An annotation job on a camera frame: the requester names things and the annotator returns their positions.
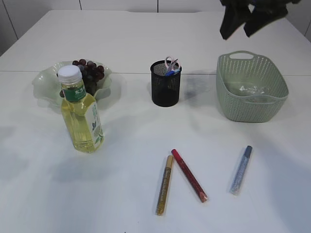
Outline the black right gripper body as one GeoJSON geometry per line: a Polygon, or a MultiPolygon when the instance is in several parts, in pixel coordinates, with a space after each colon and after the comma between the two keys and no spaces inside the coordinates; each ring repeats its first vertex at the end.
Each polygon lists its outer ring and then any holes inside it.
{"type": "Polygon", "coordinates": [[[251,16],[250,10],[246,10],[248,5],[267,15],[283,18],[288,14],[287,4],[299,4],[301,0],[220,0],[220,2],[222,6],[231,7],[234,16],[238,18],[251,16]]]}

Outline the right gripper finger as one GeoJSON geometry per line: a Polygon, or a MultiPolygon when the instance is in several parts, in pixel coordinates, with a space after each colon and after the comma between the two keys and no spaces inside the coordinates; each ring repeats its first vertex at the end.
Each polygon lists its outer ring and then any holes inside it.
{"type": "Polygon", "coordinates": [[[252,36],[266,25],[284,17],[284,9],[275,11],[261,11],[254,9],[250,19],[244,25],[244,31],[247,37],[252,36]]]}
{"type": "Polygon", "coordinates": [[[251,17],[247,5],[228,4],[225,6],[225,14],[220,27],[220,33],[224,40],[227,40],[242,24],[251,17]]]}

